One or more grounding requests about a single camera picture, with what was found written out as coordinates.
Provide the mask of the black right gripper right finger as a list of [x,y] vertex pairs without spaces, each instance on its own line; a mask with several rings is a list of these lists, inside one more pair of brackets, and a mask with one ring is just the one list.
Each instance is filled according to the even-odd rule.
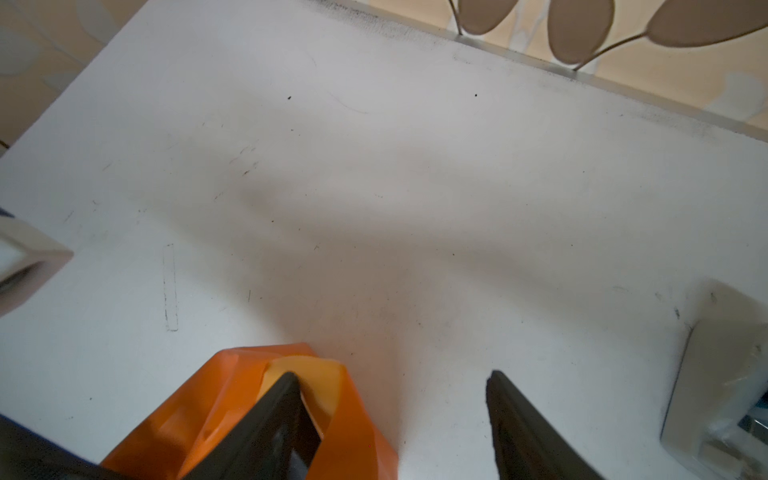
[[486,383],[495,463],[501,479],[599,479],[501,371]]

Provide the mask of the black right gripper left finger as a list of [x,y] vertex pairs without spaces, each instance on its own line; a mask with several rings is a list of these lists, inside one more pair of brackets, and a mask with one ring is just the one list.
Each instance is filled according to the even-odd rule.
[[289,460],[302,406],[298,377],[289,372],[256,402],[187,479],[300,479]]

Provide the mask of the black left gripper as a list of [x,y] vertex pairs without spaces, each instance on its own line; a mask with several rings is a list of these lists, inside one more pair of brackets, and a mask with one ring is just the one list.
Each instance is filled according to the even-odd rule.
[[2,479],[127,479],[1,416]]

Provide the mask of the dark navy gift box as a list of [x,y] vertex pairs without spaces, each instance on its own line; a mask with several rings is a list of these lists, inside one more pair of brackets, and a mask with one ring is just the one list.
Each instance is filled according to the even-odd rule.
[[305,478],[321,443],[320,435],[306,407],[299,408],[297,428],[293,435],[293,447],[289,471],[294,477]]

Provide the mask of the orange wrapping paper sheet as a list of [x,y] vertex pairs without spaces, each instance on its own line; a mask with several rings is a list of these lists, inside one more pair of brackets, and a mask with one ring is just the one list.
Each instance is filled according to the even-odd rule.
[[305,343],[217,352],[101,464],[132,479],[181,479],[255,414],[296,430],[310,479],[398,476],[398,456],[345,365]]

